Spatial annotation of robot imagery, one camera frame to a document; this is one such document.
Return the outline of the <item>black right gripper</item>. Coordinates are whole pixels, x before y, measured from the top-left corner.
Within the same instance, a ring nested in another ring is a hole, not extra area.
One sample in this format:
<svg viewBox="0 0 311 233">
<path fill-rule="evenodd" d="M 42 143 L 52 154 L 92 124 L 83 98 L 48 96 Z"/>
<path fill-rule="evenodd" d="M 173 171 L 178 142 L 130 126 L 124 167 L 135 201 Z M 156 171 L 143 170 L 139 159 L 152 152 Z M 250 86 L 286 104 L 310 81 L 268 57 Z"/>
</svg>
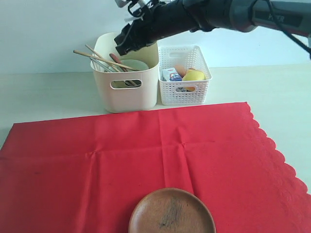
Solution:
<svg viewBox="0 0 311 233">
<path fill-rule="evenodd" d="M 170 3 L 155 1 L 143 7 L 143 16 L 127 24 L 114 38 L 119 55 L 149 47 L 158 40 L 198 28 L 198 23 L 185 9 L 181 0 Z"/>
</svg>

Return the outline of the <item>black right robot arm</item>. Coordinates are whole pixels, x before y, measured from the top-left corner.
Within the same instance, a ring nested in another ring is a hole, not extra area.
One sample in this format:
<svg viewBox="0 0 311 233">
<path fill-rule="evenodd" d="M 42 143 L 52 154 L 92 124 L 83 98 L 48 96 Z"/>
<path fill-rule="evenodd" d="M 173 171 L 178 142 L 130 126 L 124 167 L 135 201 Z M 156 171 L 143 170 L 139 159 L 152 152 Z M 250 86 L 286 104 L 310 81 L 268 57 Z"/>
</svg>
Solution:
<svg viewBox="0 0 311 233">
<path fill-rule="evenodd" d="M 311 37 L 309 0 L 118 0 L 127 6 L 132 23 L 114 39 L 119 55 L 153 45 L 185 31 L 228 29 L 248 33 L 256 27 L 283 32 L 307 53 L 297 35 Z"/>
</svg>

